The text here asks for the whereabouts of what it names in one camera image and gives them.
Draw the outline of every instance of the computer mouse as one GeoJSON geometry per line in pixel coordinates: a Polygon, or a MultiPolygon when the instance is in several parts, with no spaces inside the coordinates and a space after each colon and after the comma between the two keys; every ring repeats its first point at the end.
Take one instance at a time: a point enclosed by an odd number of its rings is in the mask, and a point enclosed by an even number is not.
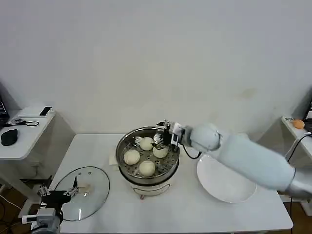
{"type": "Polygon", "coordinates": [[[13,145],[18,140],[18,130],[12,129],[1,135],[1,144],[4,146],[13,145]]]}

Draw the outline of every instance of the wooden floor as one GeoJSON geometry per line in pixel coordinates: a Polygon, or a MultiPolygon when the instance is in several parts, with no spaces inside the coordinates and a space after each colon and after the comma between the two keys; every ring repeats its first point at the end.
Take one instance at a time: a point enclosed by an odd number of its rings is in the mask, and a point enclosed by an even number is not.
{"type": "MultiPolygon", "coordinates": [[[[1,194],[7,200],[13,202],[14,204],[22,207],[26,198],[20,194],[20,192],[15,189],[7,189],[1,194]]],[[[0,204],[0,234],[29,234],[30,225],[23,225],[18,220],[19,209],[15,206],[7,203],[0,197],[0,203],[3,203],[4,208],[0,204]]],[[[284,203],[287,210],[289,211],[290,203],[284,203]]],[[[31,214],[36,214],[36,209],[32,209],[31,214]]],[[[294,227],[292,230],[293,234],[312,234],[312,217],[306,216],[300,203],[294,202],[292,204],[292,220],[294,222],[294,227]]],[[[291,234],[290,230],[268,232],[269,234],[291,234]]]]}

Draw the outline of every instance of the orange object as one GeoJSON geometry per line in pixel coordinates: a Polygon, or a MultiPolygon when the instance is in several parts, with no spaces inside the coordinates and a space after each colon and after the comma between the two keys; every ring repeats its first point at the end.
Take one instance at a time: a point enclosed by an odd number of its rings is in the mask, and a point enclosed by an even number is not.
{"type": "Polygon", "coordinates": [[[303,129],[304,128],[304,122],[300,119],[295,119],[293,122],[292,122],[293,126],[297,129],[303,129]]]}

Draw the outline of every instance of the white bun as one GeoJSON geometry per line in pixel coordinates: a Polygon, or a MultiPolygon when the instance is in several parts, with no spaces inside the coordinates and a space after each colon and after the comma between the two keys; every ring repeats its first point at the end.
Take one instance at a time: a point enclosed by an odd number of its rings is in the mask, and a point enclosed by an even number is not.
{"type": "Polygon", "coordinates": [[[153,148],[153,155],[158,158],[163,158],[168,154],[168,147],[158,150],[157,148],[153,148]]]}
{"type": "Polygon", "coordinates": [[[150,177],[155,172],[155,164],[152,161],[144,161],[139,166],[140,174],[144,177],[150,177]]]}
{"type": "Polygon", "coordinates": [[[136,150],[128,150],[123,155],[123,160],[128,165],[134,165],[140,160],[140,153],[136,150]]]}
{"type": "Polygon", "coordinates": [[[145,137],[140,141],[140,147],[142,150],[149,151],[153,148],[152,143],[154,143],[152,138],[145,137]]]}

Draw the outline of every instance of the glass lid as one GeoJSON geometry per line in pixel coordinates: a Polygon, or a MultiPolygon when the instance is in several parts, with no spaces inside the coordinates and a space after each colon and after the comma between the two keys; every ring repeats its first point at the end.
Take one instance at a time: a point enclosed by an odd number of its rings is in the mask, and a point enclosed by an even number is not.
{"type": "Polygon", "coordinates": [[[79,221],[93,215],[104,204],[110,188],[109,178],[102,169],[82,167],[66,175],[58,183],[56,190],[70,190],[75,177],[78,193],[62,207],[64,220],[67,221],[79,221]]]}

